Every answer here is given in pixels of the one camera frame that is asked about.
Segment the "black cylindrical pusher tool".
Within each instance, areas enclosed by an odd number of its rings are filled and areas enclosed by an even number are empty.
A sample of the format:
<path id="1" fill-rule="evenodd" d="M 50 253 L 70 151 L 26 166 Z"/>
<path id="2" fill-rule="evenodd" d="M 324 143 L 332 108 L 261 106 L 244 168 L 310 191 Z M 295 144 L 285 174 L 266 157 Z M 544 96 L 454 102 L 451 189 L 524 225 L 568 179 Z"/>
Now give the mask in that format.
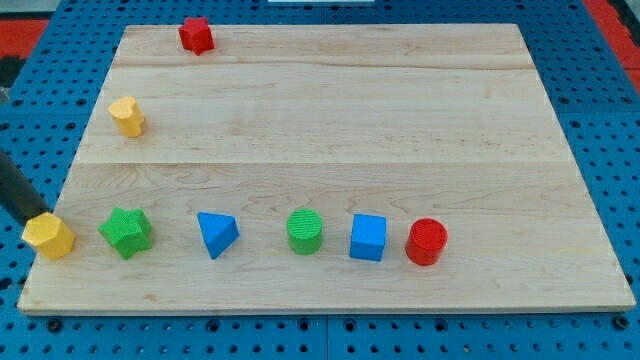
<path id="1" fill-rule="evenodd" d="M 1 206 L 20 225 L 50 211 L 40 193 L 4 152 L 1 152 Z"/>

